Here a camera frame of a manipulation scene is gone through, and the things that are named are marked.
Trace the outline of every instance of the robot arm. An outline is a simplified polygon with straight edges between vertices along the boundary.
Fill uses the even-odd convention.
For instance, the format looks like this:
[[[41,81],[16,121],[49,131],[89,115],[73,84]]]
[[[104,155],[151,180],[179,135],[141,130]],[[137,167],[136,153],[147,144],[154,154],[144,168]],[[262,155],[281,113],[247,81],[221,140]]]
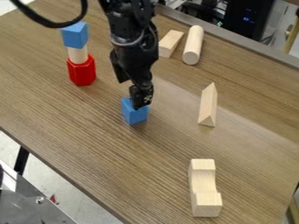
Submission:
[[[72,21],[55,23],[41,17],[19,0],[11,0],[26,16],[50,28],[79,22],[87,13],[87,0],[81,0],[81,14]],[[134,109],[149,105],[154,88],[151,66],[158,60],[157,31],[151,22],[157,0],[99,0],[109,26],[114,49],[110,60],[120,83],[132,80],[129,88]]]

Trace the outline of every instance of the triangular wooden block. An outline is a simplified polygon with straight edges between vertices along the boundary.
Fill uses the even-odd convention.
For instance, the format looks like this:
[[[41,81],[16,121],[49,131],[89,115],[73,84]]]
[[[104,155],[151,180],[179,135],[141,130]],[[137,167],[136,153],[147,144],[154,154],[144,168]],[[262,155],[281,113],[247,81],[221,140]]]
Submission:
[[[218,94],[214,83],[202,91],[198,117],[199,124],[215,127],[217,98]]]

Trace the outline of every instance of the blue cube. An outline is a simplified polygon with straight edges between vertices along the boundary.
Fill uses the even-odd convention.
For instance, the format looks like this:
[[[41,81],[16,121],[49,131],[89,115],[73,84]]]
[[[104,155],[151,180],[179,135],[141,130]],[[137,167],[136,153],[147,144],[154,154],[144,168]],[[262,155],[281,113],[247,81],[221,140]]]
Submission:
[[[122,98],[122,115],[130,126],[146,120],[149,112],[149,106],[144,106],[135,110],[133,108],[132,99]]]
[[[78,22],[60,31],[64,46],[82,49],[88,41],[88,23],[86,22]]]

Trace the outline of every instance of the wooden arch block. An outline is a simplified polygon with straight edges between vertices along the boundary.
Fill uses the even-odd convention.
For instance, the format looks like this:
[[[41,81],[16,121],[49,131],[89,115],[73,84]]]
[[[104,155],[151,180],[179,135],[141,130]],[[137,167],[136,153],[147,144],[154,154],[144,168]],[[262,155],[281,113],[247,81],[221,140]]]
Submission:
[[[215,127],[217,99],[218,94],[214,83],[202,91],[198,117],[199,124]]]
[[[221,212],[222,198],[216,189],[215,172],[213,159],[192,159],[190,162],[188,178],[195,217],[217,217]]]

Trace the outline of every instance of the metal table leg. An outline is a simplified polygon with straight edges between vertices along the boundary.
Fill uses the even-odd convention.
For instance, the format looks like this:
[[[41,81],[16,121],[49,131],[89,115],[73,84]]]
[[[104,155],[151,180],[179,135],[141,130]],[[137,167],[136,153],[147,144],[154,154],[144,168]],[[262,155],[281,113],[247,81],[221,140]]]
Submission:
[[[23,175],[24,168],[26,167],[26,163],[29,157],[29,152],[21,146],[20,150],[17,154],[17,161],[15,163],[15,172],[17,172],[19,175]]]

